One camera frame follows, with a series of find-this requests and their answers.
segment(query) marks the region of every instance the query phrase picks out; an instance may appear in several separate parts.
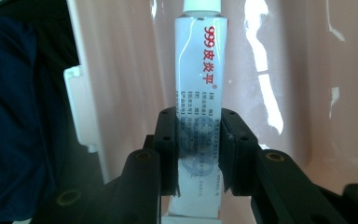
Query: label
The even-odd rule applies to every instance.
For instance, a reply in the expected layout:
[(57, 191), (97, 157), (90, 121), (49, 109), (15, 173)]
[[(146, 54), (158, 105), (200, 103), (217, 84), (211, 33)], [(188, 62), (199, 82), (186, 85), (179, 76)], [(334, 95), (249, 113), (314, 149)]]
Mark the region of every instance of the label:
[(222, 175), (218, 168), (226, 18), (175, 21), (176, 116), (179, 188), (169, 214), (217, 218)]

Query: tube cap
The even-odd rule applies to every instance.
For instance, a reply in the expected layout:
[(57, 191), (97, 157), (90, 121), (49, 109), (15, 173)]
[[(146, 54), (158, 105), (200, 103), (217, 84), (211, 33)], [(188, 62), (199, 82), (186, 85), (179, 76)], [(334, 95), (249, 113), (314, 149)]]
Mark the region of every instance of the tube cap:
[(185, 0), (183, 11), (222, 12), (221, 0)]

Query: black cloth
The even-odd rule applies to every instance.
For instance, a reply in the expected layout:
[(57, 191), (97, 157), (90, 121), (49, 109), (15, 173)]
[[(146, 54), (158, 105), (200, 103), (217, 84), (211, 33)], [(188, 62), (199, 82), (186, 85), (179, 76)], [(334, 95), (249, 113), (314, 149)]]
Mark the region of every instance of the black cloth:
[(79, 61), (66, 0), (3, 0), (0, 17), (33, 25), (40, 57), (71, 117), (62, 74), (64, 69), (79, 65)]
[(29, 23), (0, 18), (0, 221), (30, 218), (57, 188), (64, 100)]

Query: white tube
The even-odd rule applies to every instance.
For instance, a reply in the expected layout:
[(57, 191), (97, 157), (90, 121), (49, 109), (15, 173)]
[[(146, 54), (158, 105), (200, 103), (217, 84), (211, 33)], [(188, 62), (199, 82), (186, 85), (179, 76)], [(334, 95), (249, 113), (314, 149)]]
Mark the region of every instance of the white tube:
[(175, 20), (176, 115), (180, 197), (170, 216), (218, 218), (218, 168), (227, 19), (220, 0), (185, 0)]

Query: pink plastic surface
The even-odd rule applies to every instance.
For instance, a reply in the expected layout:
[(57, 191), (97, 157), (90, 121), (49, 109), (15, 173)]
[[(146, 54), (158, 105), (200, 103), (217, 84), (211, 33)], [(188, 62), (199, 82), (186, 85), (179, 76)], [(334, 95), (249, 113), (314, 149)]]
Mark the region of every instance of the pink plastic surface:
[[(68, 0), (103, 139), (105, 180), (175, 105), (174, 18), (182, 1)], [(358, 183), (358, 1), (223, 0), (223, 106), (316, 184)], [(228, 192), (224, 223), (253, 223)]]

